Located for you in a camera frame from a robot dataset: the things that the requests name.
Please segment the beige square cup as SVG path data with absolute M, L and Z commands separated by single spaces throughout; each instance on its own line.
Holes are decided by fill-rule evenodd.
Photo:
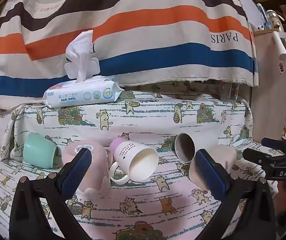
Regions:
M 215 162 L 221 164 L 228 173 L 231 173 L 232 166 L 236 161 L 236 150 L 233 147 L 227 145 L 214 145 L 206 148 L 205 150 Z M 189 179 L 198 188 L 209 191 L 208 185 L 202 178 L 199 168 L 197 167 L 198 161 L 196 160 L 195 156 L 190 164 Z

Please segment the grey cylindrical cup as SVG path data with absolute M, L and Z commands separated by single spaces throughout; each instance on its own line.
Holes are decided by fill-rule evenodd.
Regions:
M 183 163 L 190 163 L 196 152 L 192 137 L 186 133 L 177 135 L 174 141 L 174 151 Z

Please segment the mint green cup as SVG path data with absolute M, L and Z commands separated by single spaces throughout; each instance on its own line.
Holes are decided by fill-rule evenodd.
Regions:
M 29 133 L 24 143 L 23 161 L 30 165 L 53 169 L 59 168 L 63 162 L 58 146 L 37 133 Z

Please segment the wooden cabinet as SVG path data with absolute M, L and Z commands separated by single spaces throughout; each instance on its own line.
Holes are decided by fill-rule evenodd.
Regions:
M 259 86 L 252 89 L 251 111 L 253 140 L 257 142 L 264 137 L 280 139 L 286 125 L 286 60 L 279 59 L 273 32 L 254 36 Z

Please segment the cat print bed sheet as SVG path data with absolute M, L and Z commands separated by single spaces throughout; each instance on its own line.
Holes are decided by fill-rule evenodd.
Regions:
M 252 139 L 245 101 L 210 95 L 124 91 L 117 102 L 14 109 L 0 148 L 0 234 L 9 238 L 21 178 L 44 179 L 86 148 L 91 166 L 66 201 L 93 239 L 193 239 L 220 202 L 196 174 L 204 148 L 240 179 L 263 178 L 242 152 L 270 150 Z

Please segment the pink drip-glaze mug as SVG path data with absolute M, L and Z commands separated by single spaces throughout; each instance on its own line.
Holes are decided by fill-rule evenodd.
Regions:
M 95 140 L 82 140 L 69 143 L 61 154 L 63 164 L 66 164 L 82 149 L 91 152 L 92 162 L 78 189 L 88 198 L 100 198 L 110 192 L 109 168 L 113 163 L 113 155 L 108 147 Z

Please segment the rolled white paper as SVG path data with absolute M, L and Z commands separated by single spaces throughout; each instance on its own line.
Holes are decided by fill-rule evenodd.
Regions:
M 279 56 L 279 59 L 284 61 L 286 60 L 286 49 L 282 43 L 282 40 L 279 36 L 279 33 L 277 31 L 273 32 L 273 39 L 275 41 L 276 44 L 276 48 L 277 48 L 277 54 Z

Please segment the white pink-base mug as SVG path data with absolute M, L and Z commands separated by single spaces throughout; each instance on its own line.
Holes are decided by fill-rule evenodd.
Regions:
M 123 185 L 129 180 L 142 182 L 148 179 L 158 166 L 158 152 L 150 146 L 119 137 L 111 142 L 109 148 L 114 158 L 109 176 L 117 185 Z

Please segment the baby wipes pack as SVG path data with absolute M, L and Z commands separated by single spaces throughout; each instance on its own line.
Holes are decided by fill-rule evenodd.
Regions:
M 110 103 L 124 91 L 110 77 L 101 76 L 99 59 L 94 57 L 93 31 L 81 32 L 66 48 L 64 69 L 68 81 L 48 88 L 42 103 L 50 108 Z

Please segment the striped blanket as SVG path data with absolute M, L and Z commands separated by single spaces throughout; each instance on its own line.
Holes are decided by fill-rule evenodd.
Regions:
M 0 16 L 0 109 L 40 101 L 67 81 L 66 48 L 88 30 L 101 75 L 122 86 L 259 84 L 239 0 L 8 0 Z

